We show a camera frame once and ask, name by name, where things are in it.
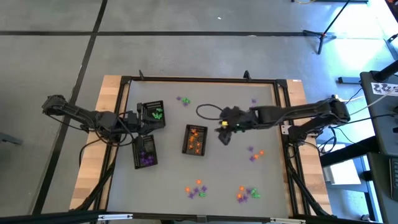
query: black desk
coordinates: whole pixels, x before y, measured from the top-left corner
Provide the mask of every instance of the black desk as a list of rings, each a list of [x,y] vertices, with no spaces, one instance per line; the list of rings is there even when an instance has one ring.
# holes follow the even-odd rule
[[[373,93],[373,86],[371,83],[377,83],[377,81],[372,78],[371,73],[361,73],[361,85],[363,87],[367,104],[370,104],[382,97],[382,95],[376,95]],[[398,77],[391,76],[385,83],[398,85]],[[398,106],[398,96],[387,96],[377,104],[370,106],[369,113],[371,116],[392,114],[394,113],[393,109],[396,106]],[[398,134],[392,132],[393,128],[398,127],[398,118],[392,116],[375,118],[372,119],[372,124],[375,136],[364,139],[358,142],[358,144],[352,144],[338,151],[321,156],[321,164],[325,167],[348,159],[367,155],[371,170],[364,170],[360,174],[360,178],[366,182],[366,190],[363,190],[363,187],[355,187],[355,185],[350,186],[350,188],[340,188],[346,190],[355,190],[356,188],[358,191],[364,192],[370,217],[374,220],[375,202],[369,196],[371,192],[369,180],[372,180],[376,190],[383,222],[390,224],[398,223],[398,202],[394,201],[390,197],[391,190],[388,163],[389,156],[398,156]]]

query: green toy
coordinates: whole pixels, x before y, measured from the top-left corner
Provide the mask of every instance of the green toy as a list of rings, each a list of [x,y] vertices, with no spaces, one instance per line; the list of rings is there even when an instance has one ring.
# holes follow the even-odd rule
[[[182,98],[183,103],[191,103],[191,100],[188,99],[187,97]]]

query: black metal frame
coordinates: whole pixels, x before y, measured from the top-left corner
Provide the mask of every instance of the black metal frame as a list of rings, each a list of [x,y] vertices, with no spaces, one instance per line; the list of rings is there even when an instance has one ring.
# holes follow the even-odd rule
[[[116,106],[120,107],[121,104],[121,98],[123,95],[123,87],[128,81],[145,81],[145,82],[205,82],[205,83],[261,83],[261,84],[270,84],[272,85],[274,89],[274,95],[275,95],[275,101],[277,106],[281,106],[281,98],[279,95],[279,87],[282,88],[283,93],[284,93],[284,100],[285,100],[285,105],[290,106],[290,98],[289,98],[289,92],[287,89],[287,82],[286,80],[273,80],[273,79],[252,79],[250,77],[250,74],[248,71],[245,71],[243,78],[191,78],[191,77],[145,77],[141,71],[139,71],[139,76],[136,77],[126,77],[123,76],[121,79],[121,84],[120,84],[120,89],[118,93],[118,98],[116,102]],[[284,158],[285,158],[285,164],[286,164],[286,169],[287,169],[287,159],[289,159],[288,155],[288,150],[289,148],[287,147],[288,139],[287,136],[283,135],[281,133],[281,138],[282,138],[282,144],[284,145]],[[104,158],[104,164],[103,164],[103,171],[104,168],[107,167],[108,165],[105,165],[106,163],[109,162],[110,158],[110,153],[107,153]],[[297,153],[297,156],[295,157],[296,161],[296,166],[297,166],[297,173],[301,179],[301,181],[304,182],[303,178],[303,170],[301,166],[301,160],[300,160],[300,154],[299,152]],[[294,182],[293,179],[291,178],[290,175],[287,175],[288,177],[288,185],[289,185],[289,196],[290,196],[290,201],[292,205],[292,212],[293,215],[299,214],[299,210],[297,207],[297,199],[295,196],[295,189],[294,189]],[[310,215],[310,206],[304,196],[303,198],[303,207],[304,207],[304,212],[306,215]],[[101,194],[98,195],[96,202],[100,201],[101,199]],[[225,219],[223,221],[230,221],[233,220],[233,217],[230,217],[232,219]]]

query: black floor line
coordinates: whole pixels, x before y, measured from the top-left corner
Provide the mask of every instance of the black floor line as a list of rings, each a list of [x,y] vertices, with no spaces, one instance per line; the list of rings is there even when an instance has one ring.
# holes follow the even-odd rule
[[[104,16],[104,11],[105,11],[107,3],[108,3],[108,0],[103,0],[101,7],[99,9],[99,12],[98,12],[97,20],[96,20],[94,28],[93,28],[93,32],[97,32],[98,29],[100,28],[101,21]],[[78,98],[81,84],[83,83],[83,79],[84,79],[86,69],[88,66],[88,62],[90,61],[91,53],[93,51],[95,40],[96,40],[96,36],[92,35],[88,41],[87,49],[83,56],[83,61],[81,62],[80,71],[77,76],[75,85],[73,86],[72,94],[69,99],[69,103],[71,103],[71,104],[75,104],[76,100]],[[38,214],[42,213],[45,199],[49,192],[52,178],[54,176],[55,169],[57,167],[57,163],[58,163],[59,157],[61,155],[61,150],[62,150],[63,143],[65,141],[65,137],[67,135],[68,124],[70,122],[70,118],[63,117],[62,121],[64,122],[64,124],[61,124],[61,128],[58,130],[57,137],[54,140],[49,166],[47,167],[47,170],[45,171],[43,182],[40,186],[39,194],[37,195],[37,200],[35,202],[35,205],[34,205],[34,208],[32,211],[33,215],[38,215]]]

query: table leg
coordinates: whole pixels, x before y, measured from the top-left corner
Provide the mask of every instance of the table leg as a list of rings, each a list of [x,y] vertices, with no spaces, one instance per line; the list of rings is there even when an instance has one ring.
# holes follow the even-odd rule
[[[322,167],[330,166],[349,159],[363,156],[368,152],[379,152],[379,145],[375,136],[363,139],[357,144],[352,144],[334,152],[329,152],[320,157]]]

